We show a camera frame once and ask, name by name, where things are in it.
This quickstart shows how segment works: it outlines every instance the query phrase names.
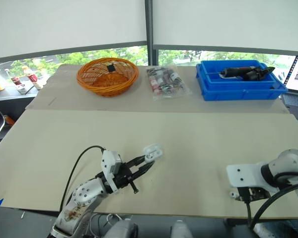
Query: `black tag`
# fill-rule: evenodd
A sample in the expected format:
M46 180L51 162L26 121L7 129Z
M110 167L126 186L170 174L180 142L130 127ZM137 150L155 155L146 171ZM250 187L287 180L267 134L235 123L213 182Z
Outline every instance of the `black tag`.
M116 71L114 64L112 63L111 65L107 66L108 72L113 72Z

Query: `white bracket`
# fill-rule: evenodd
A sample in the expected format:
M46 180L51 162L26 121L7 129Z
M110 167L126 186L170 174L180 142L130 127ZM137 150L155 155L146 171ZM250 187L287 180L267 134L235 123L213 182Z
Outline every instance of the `white bracket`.
M270 186L261 174L264 162L258 164L229 165L226 167L228 180L233 187L262 187L266 191L276 193L278 188Z
M118 192L118 188L115 185L113 178L115 177L114 175L118 173L121 163L122 161L117 151L104 150L101 167L104 176L114 193Z

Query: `plastic bag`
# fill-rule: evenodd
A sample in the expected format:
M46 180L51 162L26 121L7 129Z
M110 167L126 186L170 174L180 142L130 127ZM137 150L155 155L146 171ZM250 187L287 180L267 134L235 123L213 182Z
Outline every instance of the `plastic bag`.
M192 94L180 78L175 65L148 66L146 70L153 91L153 99L175 98Z

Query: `window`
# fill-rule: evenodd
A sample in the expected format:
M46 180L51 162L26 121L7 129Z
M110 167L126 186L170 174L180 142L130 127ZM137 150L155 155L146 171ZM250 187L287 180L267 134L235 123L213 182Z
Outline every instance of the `window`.
M270 55L240 52L216 51L177 51L159 50L159 65L174 63L176 65L196 65L202 60L258 60L267 66L275 67L273 73L282 82L294 62L295 56Z
M35 72L39 80L46 81L64 63L86 64L103 57L123 58L133 62L135 65L148 65L147 46L75 52L0 63L0 81L4 82L6 86L14 86L5 69L9 69L13 76L19 77L20 81L24 82L29 79L24 75L22 66L27 65Z

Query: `white window blind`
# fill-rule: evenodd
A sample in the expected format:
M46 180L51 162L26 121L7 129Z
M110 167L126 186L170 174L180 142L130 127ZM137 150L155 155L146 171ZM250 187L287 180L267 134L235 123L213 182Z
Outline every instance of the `white window blind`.
M143 0L0 0L0 58L145 40Z
M153 44L298 51L298 0L153 0Z

